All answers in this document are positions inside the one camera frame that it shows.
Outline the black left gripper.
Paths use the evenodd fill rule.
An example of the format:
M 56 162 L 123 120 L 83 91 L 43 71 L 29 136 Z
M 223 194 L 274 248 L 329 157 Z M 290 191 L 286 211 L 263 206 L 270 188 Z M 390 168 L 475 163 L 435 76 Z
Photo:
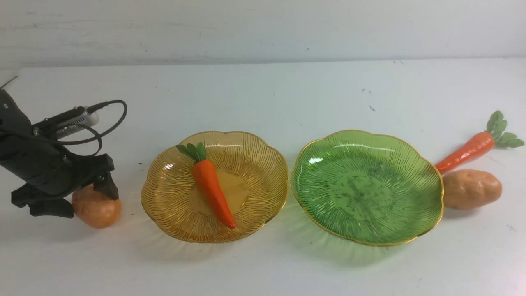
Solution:
M 42 139 L 8 134 L 1 136 L 0 150 L 2 167 L 24 181 L 12 191 L 11 202 L 19 208 L 28 206 L 32 217 L 72 219 L 73 206 L 66 197 L 88 185 L 111 200 L 120 198 L 111 176 L 113 160 L 107 154 L 80 157 Z

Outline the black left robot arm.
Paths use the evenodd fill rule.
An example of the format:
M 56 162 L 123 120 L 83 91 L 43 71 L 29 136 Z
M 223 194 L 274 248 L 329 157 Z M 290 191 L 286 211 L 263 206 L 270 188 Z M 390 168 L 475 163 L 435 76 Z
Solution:
M 111 104 L 121 104 L 123 113 L 116 124 L 98 133 L 92 120 L 96 111 Z M 4 169 L 24 181 L 12 191 L 11 203 L 29 207 L 33 217 L 72 218 L 74 210 L 66 197 L 79 189 L 93 186 L 111 200 L 120 198 L 112 179 L 113 159 L 107 154 L 79 155 L 68 150 L 92 141 L 103 146 L 103 136 L 123 122 L 127 105 L 122 100 L 75 107 L 57 116 L 32 124 L 12 97 L 1 90 L 0 163 Z

